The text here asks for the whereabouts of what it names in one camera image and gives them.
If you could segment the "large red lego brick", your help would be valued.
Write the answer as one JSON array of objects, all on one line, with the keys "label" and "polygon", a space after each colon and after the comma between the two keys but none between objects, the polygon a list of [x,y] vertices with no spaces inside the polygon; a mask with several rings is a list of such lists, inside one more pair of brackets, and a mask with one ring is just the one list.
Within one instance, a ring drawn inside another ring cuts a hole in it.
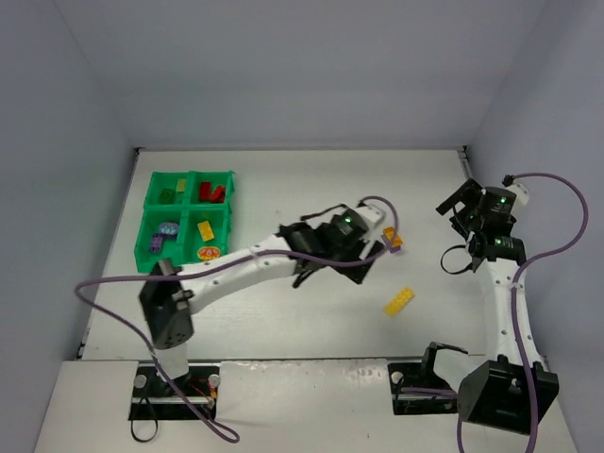
[{"label": "large red lego brick", "polygon": [[201,203],[210,203],[212,199],[212,186],[209,181],[202,181],[198,190],[198,201]]}]

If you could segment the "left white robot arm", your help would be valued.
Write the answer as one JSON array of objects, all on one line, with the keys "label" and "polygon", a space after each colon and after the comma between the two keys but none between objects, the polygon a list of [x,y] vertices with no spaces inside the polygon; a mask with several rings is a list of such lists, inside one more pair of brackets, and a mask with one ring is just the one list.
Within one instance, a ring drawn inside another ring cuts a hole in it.
[{"label": "left white robot arm", "polygon": [[139,301],[152,351],[166,377],[189,375],[187,342],[194,335],[193,316],[226,296],[282,278],[291,278],[299,287],[324,268],[362,283],[385,251],[383,243],[370,239],[385,217],[380,208],[360,203],[344,207],[319,226],[305,219],[280,226],[267,239],[215,260],[183,266],[160,260],[143,284]]}]

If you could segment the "small yellow lego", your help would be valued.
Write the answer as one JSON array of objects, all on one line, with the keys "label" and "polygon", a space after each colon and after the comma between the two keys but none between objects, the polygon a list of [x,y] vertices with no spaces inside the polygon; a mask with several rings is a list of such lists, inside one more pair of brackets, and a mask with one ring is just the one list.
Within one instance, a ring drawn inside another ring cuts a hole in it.
[{"label": "small yellow lego", "polygon": [[204,242],[212,241],[215,236],[211,224],[205,220],[196,224],[200,237]]}]

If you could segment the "yellow lego plate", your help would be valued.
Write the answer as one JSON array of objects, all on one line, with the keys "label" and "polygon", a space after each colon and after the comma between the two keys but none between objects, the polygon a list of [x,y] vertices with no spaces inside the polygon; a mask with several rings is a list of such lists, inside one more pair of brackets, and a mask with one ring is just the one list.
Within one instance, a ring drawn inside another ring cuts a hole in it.
[{"label": "yellow lego plate", "polygon": [[409,288],[403,288],[396,296],[384,306],[383,312],[389,317],[396,317],[414,299],[415,292]]}]

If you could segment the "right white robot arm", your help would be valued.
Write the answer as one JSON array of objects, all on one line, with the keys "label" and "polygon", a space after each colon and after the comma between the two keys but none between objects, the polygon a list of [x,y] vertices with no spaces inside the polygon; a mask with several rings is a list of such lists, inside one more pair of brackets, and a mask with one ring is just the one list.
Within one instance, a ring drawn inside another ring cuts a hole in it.
[{"label": "right white robot arm", "polygon": [[443,380],[457,395],[462,421],[529,435],[559,391],[532,339],[525,280],[518,276],[527,256],[512,236],[514,213],[527,204],[526,190],[481,186],[467,179],[437,207],[464,239],[467,267],[481,289],[487,348],[476,363],[460,347],[431,343],[422,358],[424,376]]}]

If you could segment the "orange lego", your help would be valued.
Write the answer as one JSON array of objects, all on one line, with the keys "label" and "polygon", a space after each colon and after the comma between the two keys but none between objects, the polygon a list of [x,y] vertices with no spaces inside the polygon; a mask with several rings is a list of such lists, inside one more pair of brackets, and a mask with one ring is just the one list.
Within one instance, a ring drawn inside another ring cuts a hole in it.
[{"label": "orange lego", "polygon": [[398,248],[403,244],[403,240],[398,234],[394,233],[394,228],[392,226],[383,229],[383,239],[391,248]]}]

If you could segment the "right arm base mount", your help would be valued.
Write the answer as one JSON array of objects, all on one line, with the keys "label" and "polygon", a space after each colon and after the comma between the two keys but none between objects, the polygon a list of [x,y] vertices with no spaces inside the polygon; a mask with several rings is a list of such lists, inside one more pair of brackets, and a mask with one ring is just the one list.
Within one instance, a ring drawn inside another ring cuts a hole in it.
[{"label": "right arm base mount", "polygon": [[457,393],[419,361],[389,362],[387,370],[395,416],[458,413]]}]

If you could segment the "small dark red lego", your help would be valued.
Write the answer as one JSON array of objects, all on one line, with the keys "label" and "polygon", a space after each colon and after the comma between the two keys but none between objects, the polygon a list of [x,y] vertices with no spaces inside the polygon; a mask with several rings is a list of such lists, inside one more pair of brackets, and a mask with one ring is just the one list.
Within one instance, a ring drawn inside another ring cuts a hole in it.
[{"label": "small dark red lego", "polygon": [[210,196],[210,202],[214,204],[224,203],[226,199],[226,187],[218,185]]}]

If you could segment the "orange lego brick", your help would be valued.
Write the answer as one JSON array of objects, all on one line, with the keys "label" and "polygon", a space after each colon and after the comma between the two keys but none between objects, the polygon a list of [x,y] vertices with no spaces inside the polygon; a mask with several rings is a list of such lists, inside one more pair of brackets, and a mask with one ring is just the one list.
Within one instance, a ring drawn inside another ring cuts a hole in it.
[{"label": "orange lego brick", "polygon": [[200,261],[216,260],[222,256],[222,251],[217,246],[202,246],[196,251]]}]

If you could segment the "pale yellow-green lego brick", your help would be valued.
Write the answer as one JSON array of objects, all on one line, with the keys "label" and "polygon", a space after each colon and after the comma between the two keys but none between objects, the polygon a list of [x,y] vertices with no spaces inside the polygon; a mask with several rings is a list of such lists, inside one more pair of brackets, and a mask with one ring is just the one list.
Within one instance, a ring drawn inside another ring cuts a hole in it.
[{"label": "pale yellow-green lego brick", "polygon": [[187,183],[187,180],[185,178],[179,179],[176,183],[176,192],[184,193],[186,190],[186,183]]}]

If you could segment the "purple flower lego piece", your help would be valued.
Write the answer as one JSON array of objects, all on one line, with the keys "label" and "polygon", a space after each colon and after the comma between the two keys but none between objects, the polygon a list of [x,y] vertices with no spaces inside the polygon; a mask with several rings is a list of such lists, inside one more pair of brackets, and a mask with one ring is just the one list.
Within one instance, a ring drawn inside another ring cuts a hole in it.
[{"label": "purple flower lego piece", "polygon": [[176,237],[179,232],[179,224],[172,222],[161,223],[158,227],[158,234],[165,237]]}]

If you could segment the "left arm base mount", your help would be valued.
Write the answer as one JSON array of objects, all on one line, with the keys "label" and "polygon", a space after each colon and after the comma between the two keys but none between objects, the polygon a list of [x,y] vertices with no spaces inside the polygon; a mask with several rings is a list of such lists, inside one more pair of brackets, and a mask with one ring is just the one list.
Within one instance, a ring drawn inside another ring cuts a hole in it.
[{"label": "left arm base mount", "polygon": [[[217,364],[193,364],[176,386],[195,408],[214,419],[217,412],[220,368]],[[197,416],[159,375],[152,363],[139,364],[133,382],[130,421],[192,421]]]}]

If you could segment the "purple lego brick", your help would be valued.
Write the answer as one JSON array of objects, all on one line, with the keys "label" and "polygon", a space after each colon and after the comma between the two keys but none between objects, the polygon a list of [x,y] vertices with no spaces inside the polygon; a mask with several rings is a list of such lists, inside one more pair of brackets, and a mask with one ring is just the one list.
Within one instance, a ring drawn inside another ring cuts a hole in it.
[{"label": "purple lego brick", "polygon": [[153,233],[148,245],[150,253],[159,253],[163,248],[164,236],[161,233]]}]

